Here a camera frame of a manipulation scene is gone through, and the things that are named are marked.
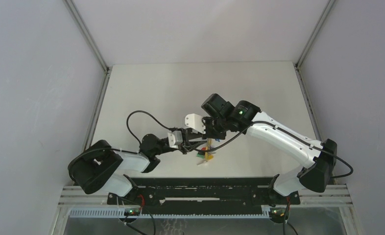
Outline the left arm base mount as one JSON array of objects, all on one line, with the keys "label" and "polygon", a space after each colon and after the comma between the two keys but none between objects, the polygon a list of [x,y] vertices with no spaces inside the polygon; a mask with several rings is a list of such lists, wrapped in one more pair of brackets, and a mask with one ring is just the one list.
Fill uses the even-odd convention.
[{"label": "left arm base mount", "polygon": [[126,202],[135,202],[140,200],[140,205],[145,205],[144,196],[140,193],[140,188],[136,183],[127,175],[112,175],[112,177],[106,183],[106,189],[109,192],[111,198]]}]

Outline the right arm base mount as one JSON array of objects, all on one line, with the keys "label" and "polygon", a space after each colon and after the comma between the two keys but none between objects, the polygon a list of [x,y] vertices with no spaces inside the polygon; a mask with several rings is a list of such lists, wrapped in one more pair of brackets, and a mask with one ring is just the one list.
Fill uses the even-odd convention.
[{"label": "right arm base mount", "polygon": [[262,199],[265,203],[265,205],[269,205],[271,207],[276,207],[277,205],[287,205],[289,202],[291,202],[292,205],[300,205],[300,197],[299,193],[297,191],[292,192],[288,196],[282,196],[277,191],[274,190],[274,183],[276,182],[277,178],[280,174],[275,175],[268,187],[264,188],[262,190]]}]

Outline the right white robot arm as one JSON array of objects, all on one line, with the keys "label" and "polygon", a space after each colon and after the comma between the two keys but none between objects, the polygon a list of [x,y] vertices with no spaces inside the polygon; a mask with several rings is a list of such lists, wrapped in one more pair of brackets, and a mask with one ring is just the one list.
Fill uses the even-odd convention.
[{"label": "right white robot arm", "polygon": [[201,107],[208,114],[203,118],[206,132],[221,135],[228,131],[239,132],[259,138],[300,164],[300,168],[274,176],[268,190],[272,203],[280,204],[288,195],[304,188],[317,193],[325,191],[336,165],[335,141],[327,139],[321,142],[303,136],[245,100],[234,106],[220,95],[212,94]]}]

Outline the keyring with yellow handle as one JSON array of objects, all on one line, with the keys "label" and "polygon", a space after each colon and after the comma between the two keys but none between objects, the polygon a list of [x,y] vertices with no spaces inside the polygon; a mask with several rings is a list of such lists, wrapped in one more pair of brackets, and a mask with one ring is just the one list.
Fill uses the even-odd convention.
[{"label": "keyring with yellow handle", "polygon": [[214,158],[214,154],[216,153],[213,149],[215,146],[213,143],[220,143],[219,139],[207,139],[205,145],[201,148],[201,152],[198,152],[196,156],[200,159],[200,161],[196,164],[197,166],[205,165],[210,160]]}]

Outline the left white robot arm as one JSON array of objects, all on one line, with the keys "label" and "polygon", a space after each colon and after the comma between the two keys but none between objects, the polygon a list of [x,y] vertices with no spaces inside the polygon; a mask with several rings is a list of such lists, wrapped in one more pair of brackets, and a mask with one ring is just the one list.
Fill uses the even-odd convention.
[{"label": "left white robot arm", "polygon": [[86,194],[108,191],[118,195],[124,203],[132,204],[138,198],[135,183],[119,171],[149,173],[160,163],[159,155],[176,150],[186,154],[192,148],[185,141],[202,138],[205,134],[204,129],[192,128],[176,128],[162,139],[147,134],[138,152],[113,148],[106,140],[99,140],[69,163],[69,176]]}]

